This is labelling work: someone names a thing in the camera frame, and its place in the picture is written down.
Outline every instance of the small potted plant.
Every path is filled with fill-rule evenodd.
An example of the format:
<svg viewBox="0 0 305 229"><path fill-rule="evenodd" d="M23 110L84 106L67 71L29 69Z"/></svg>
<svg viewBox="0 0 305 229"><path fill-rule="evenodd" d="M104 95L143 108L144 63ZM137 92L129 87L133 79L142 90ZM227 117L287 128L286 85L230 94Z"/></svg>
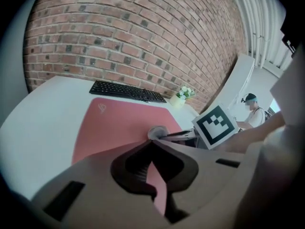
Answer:
<svg viewBox="0 0 305 229"><path fill-rule="evenodd" d="M189 99L193 96L195 96L194 90L189 87L183 86L180 88L180 91L177 94L170 98L170 103L175 108L181 108L184 105L186 99Z"/></svg>

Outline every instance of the desk surface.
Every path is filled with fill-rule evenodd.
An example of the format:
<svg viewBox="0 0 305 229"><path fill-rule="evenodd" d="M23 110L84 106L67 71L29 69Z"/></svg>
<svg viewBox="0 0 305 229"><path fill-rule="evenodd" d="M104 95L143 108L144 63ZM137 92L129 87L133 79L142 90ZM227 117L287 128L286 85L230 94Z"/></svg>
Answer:
<svg viewBox="0 0 305 229"><path fill-rule="evenodd" d="M71 165L74 144L92 99L92 81L55 76L23 99L0 129L0 166L11 189L31 199L50 179ZM196 111L185 104L107 97L166 108L181 129L193 128Z"/></svg>

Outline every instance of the mouse pad logo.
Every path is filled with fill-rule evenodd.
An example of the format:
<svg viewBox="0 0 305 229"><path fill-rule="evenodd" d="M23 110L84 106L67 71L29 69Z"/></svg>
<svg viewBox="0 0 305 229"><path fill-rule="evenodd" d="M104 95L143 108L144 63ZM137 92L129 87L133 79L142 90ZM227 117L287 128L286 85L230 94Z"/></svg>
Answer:
<svg viewBox="0 0 305 229"><path fill-rule="evenodd" d="M106 110L106 105L104 104L99 104L99 109L101 110L101 114L104 113L104 111Z"/></svg>
<svg viewBox="0 0 305 229"><path fill-rule="evenodd" d="M197 120L197 124L210 145L226 137L235 129L220 106L216 106L212 111Z"/></svg>

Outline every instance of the black keyboard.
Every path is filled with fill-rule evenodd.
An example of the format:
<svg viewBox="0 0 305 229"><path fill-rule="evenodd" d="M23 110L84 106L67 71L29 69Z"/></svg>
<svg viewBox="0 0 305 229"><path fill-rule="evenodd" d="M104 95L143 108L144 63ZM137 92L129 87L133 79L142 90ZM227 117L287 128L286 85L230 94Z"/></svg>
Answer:
<svg viewBox="0 0 305 229"><path fill-rule="evenodd" d="M160 95L160 93L135 86L121 85L104 81L95 81L89 93L112 97L130 98L144 102L166 103L166 100Z"/></svg>

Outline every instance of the white t-shirt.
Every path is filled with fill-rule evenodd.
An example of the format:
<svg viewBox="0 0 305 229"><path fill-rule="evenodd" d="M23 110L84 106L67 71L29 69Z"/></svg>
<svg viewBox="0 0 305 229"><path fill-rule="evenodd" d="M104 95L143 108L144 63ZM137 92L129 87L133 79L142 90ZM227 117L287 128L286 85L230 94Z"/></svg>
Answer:
<svg viewBox="0 0 305 229"><path fill-rule="evenodd" d="M257 127L265 122L265 112L262 108L256 111L251 111L245 122L249 123L252 127Z"/></svg>

